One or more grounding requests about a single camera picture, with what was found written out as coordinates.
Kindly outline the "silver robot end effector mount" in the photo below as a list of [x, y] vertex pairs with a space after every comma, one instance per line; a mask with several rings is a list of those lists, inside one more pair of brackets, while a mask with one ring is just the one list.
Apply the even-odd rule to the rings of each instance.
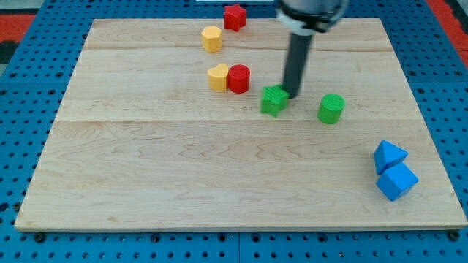
[[292, 33], [325, 33], [343, 17], [349, 0], [278, 0], [277, 18]]

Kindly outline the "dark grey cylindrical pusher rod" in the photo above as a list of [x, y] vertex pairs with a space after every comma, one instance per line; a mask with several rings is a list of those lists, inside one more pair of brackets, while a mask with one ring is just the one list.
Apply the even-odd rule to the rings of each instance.
[[287, 49], [282, 87], [294, 99], [300, 93], [303, 72], [313, 40], [312, 35], [302, 36], [291, 33]]

